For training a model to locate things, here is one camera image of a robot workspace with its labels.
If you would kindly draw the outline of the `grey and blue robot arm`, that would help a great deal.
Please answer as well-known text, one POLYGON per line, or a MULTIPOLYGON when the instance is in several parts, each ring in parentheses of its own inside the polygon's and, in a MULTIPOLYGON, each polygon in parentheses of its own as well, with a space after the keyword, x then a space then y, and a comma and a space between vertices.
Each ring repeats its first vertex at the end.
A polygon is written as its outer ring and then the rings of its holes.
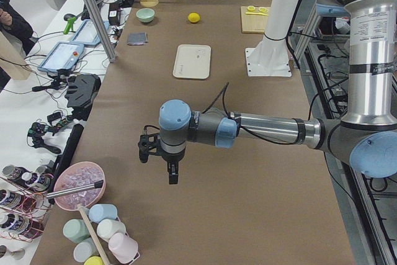
POLYGON ((177 184, 187 142, 229 148, 248 133, 278 145, 332 154, 368 177, 396 172, 396 118, 391 114, 395 71, 396 0, 317 0, 321 16, 349 15, 348 108, 340 120, 285 119, 237 112, 192 111, 178 99, 159 111, 160 154, 177 184))

